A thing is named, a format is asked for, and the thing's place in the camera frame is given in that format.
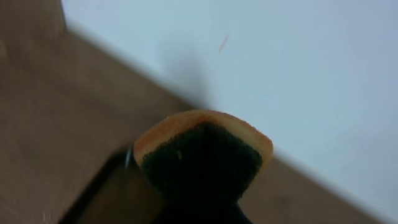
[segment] white wall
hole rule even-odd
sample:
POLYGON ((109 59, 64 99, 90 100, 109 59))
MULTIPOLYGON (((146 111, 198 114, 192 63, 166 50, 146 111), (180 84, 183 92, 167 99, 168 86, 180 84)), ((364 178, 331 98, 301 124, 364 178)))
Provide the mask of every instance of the white wall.
POLYGON ((398 1, 64 0, 67 23, 398 222, 398 1), (219 47, 228 36, 224 48, 219 47))

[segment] dark object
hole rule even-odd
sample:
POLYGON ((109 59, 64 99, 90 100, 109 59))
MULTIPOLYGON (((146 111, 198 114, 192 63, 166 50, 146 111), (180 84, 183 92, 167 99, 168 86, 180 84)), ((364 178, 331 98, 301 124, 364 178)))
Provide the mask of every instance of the dark object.
POLYGON ((229 211, 261 167, 260 154, 221 126, 200 123, 144 157, 145 176, 186 211, 229 211))
POLYGON ((215 213, 205 211, 205 208, 192 212, 183 207, 164 205, 160 194, 147 183, 131 153, 123 149, 108 160, 59 223, 251 223, 236 204, 215 213), (115 187, 122 194, 108 200, 109 189, 114 190, 115 187), (127 194, 123 190, 126 188, 134 189, 135 194, 142 197, 134 197, 126 203, 127 194))

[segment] wooden surface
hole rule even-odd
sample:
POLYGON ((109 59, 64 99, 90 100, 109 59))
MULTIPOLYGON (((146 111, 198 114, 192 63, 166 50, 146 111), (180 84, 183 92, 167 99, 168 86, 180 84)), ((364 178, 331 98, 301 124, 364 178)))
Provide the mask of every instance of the wooden surface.
MULTIPOLYGON (((191 108, 36 4, 36 19, 0 17, 0 223, 56 223, 119 146, 191 108), (33 28, 10 30, 18 18, 33 28)), ((377 223, 277 159, 240 204, 254 223, 377 223)))

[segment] green scouring pad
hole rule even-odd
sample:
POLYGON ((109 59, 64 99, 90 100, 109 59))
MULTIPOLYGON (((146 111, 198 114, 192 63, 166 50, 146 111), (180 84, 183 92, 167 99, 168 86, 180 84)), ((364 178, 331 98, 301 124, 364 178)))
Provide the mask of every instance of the green scouring pad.
POLYGON ((234 116, 192 110, 139 138, 134 158, 171 207, 216 213, 232 207, 272 157, 272 142, 234 116))

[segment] sponge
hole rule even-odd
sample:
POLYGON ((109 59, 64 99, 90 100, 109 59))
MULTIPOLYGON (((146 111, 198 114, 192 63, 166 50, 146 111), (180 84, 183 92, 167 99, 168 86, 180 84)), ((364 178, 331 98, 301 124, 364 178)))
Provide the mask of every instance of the sponge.
POLYGON ((272 157, 272 142, 226 113, 170 116, 134 144, 134 158, 167 205, 215 213, 232 207, 272 157))

